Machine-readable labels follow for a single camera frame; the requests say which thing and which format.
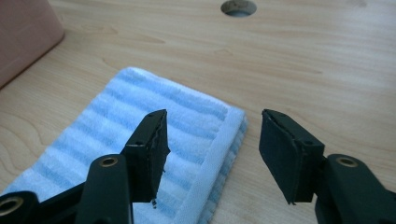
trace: tabletop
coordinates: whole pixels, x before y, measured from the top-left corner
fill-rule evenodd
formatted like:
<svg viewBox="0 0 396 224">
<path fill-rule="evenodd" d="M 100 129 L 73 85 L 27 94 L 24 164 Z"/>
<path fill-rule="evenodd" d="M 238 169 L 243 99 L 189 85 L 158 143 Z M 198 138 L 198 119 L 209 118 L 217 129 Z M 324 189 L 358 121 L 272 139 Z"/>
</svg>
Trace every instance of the tabletop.
<svg viewBox="0 0 396 224">
<path fill-rule="evenodd" d="M 396 2 L 49 0 L 64 40 L 0 90 L 0 190 L 124 67 L 236 105 L 249 125 L 211 223 L 316 223 L 259 153 L 262 110 L 288 114 L 396 191 Z"/>
</svg>

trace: folded towel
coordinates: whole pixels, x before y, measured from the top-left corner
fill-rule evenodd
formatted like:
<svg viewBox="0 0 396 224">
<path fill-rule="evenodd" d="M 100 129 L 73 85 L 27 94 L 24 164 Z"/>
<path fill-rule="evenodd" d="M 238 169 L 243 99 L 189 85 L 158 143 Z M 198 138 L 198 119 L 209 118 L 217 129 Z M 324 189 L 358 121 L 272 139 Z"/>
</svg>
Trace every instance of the folded towel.
<svg viewBox="0 0 396 224">
<path fill-rule="evenodd" d="M 44 201 L 84 182 L 93 160 L 120 153 L 141 119 L 159 109 L 167 110 L 171 153 L 157 209 L 150 203 L 134 203 L 134 221 L 208 222 L 245 135 L 245 113 L 139 68 L 119 71 L 3 194 L 30 190 Z"/>
</svg>

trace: brown container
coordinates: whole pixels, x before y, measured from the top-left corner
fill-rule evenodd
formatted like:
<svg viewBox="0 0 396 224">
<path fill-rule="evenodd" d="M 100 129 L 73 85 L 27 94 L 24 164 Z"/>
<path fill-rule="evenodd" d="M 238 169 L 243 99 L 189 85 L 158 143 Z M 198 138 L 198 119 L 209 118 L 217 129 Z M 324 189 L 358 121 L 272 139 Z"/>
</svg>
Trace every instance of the brown container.
<svg viewBox="0 0 396 224">
<path fill-rule="evenodd" d="M 63 36 L 47 0 L 0 0 L 0 88 Z"/>
</svg>

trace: pink container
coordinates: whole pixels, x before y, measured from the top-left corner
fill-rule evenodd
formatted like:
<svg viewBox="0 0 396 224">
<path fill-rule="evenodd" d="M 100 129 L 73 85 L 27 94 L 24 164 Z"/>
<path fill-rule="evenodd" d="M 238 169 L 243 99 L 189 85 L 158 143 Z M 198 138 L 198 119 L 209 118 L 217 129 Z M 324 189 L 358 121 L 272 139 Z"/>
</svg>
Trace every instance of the pink container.
<svg viewBox="0 0 396 224">
<path fill-rule="evenodd" d="M 47 0 L 0 0 L 0 88 L 63 36 Z"/>
</svg>

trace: wood grain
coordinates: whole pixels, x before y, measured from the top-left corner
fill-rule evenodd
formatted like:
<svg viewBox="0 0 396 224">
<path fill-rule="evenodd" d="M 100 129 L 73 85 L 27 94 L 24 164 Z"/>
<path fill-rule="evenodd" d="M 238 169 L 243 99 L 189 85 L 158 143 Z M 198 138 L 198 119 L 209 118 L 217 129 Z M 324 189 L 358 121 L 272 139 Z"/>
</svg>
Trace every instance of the wood grain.
<svg viewBox="0 0 396 224">
<path fill-rule="evenodd" d="M 50 0 L 60 45 L 0 90 L 0 190 L 32 165 L 126 66 L 147 69 L 247 112 L 247 136 L 212 223 L 316 223 L 289 206 L 259 151 L 261 112 L 287 113 L 396 191 L 396 3 L 254 0 Z"/>
</svg>

